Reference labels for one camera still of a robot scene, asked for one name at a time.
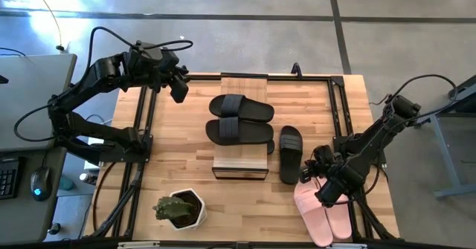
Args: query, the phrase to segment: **soil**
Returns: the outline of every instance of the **soil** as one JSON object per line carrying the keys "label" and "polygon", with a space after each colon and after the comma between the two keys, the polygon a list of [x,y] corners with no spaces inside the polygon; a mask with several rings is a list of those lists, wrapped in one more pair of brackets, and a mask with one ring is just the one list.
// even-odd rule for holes
{"label": "soil", "polygon": [[200,200],[193,194],[191,191],[186,191],[182,193],[175,194],[174,197],[178,197],[185,202],[192,204],[193,207],[190,209],[190,216],[179,216],[176,219],[171,219],[170,221],[177,228],[190,226],[195,224],[199,219],[200,210],[202,208],[202,203]]}

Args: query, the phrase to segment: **wooden board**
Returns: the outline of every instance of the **wooden board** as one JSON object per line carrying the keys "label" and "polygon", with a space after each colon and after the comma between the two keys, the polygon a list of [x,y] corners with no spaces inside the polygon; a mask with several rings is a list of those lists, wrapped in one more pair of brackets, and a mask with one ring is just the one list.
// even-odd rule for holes
{"label": "wooden board", "polygon": [[[266,103],[266,79],[223,78],[222,94],[242,94],[247,98]],[[265,178],[268,172],[266,144],[220,146],[215,145],[213,170],[220,178]],[[235,169],[227,172],[218,169]],[[262,172],[241,172],[240,169],[262,169]]]}
{"label": "wooden board", "polygon": [[[363,77],[344,76],[354,132],[363,132],[373,123]],[[292,198],[293,186],[279,180],[279,155],[268,157],[269,174],[265,181],[216,180],[211,172],[215,145],[205,134],[205,124],[215,117],[208,103],[221,94],[220,81],[192,81],[182,104],[176,104],[164,89],[158,96],[152,125],[154,145],[142,183],[135,222],[134,239],[187,241],[311,242]],[[113,126],[131,126],[137,106],[138,89],[121,92]],[[303,135],[304,156],[309,158],[317,145],[331,144],[334,135],[327,86],[319,82],[268,82],[267,102],[273,105],[271,122],[274,141],[285,125],[296,127]],[[340,101],[339,116],[342,118]],[[118,200],[123,164],[116,164],[105,179],[97,206],[101,223]],[[369,187],[375,170],[367,178]],[[192,187],[205,200],[208,217],[197,230],[174,231],[166,221],[155,219],[152,206],[172,191]],[[384,176],[367,198],[384,226],[398,236],[393,207]],[[126,225],[126,207],[122,230]],[[364,232],[361,216],[359,230]],[[92,232],[89,213],[85,234]]]}

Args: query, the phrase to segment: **white pot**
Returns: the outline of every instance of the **white pot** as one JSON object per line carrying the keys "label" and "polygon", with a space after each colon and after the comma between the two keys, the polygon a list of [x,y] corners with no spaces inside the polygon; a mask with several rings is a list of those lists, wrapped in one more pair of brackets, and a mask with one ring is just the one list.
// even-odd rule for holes
{"label": "white pot", "polygon": [[177,228],[170,220],[168,220],[168,222],[172,225],[174,230],[185,230],[185,229],[195,230],[207,218],[207,210],[205,209],[205,202],[203,201],[202,198],[200,198],[200,196],[192,188],[185,189],[185,190],[178,190],[176,192],[170,193],[169,197],[174,197],[174,195],[178,193],[183,193],[187,191],[191,191],[199,199],[200,203],[202,203],[202,208],[200,209],[199,217],[197,218],[195,224],[188,225],[186,227]]}

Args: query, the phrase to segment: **wooden table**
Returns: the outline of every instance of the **wooden table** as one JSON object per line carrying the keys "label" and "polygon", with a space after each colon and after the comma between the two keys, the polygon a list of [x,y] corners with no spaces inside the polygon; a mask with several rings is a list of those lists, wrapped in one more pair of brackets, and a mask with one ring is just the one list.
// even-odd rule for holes
{"label": "wooden table", "polygon": [[[363,132],[373,123],[364,79],[361,75],[344,75],[344,81],[354,132]],[[268,157],[269,174],[265,181],[215,179],[211,171],[215,145],[205,134],[205,124],[215,118],[208,111],[208,103],[220,94],[220,81],[191,81],[188,85],[190,90],[182,104],[173,102],[168,88],[158,95],[152,123],[154,144],[142,181],[133,239],[311,242],[293,200],[294,187],[280,182],[278,149]],[[139,91],[139,88],[131,88],[127,93],[119,93],[113,126],[132,126]],[[336,99],[340,100],[337,90],[335,93]],[[309,158],[316,146],[331,144],[335,132],[327,85],[268,81],[267,101],[275,109],[271,125],[277,145],[279,132],[285,125],[296,127],[303,135],[304,160]],[[341,102],[337,103],[340,118],[343,118]],[[345,135],[342,121],[341,128]],[[124,164],[116,164],[105,178],[97,205],[98,224],[118,201],[123,169]],[[372,184],[374,178],[375,169],[372,169],[366,187]],[[197,230],[174,231],[168,222],[155,219],[152,206],[160,197],[190,187],[205,200],[208,212],[207,219]],[[383,175],[374,191],[367,196],[367,202],[389,232],[398,236],[390,193]],[[356,212],[359,231],[364,233],[360,211]],[[128,214],[129,204],[124,210],[121,229],[126,226]],[[89,213],[85,234],[92,233],[91,215]]]}

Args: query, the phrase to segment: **plant pot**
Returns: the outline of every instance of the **plant pot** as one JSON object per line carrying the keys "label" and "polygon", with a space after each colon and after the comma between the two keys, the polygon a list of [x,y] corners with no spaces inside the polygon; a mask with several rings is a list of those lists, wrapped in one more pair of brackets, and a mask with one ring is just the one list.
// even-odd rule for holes
{"label": "plant pot", "polygon": [[170,197],[179,197],[182,200],[193,204],[196,209],[192,211],[191,216],[180,217],[177,219],[169,220],[174,230],[195,230],[206,218],[207,210],[205,209],[205,202],[199,197],[199,195],[193,189],[179,190],[170,193]]}

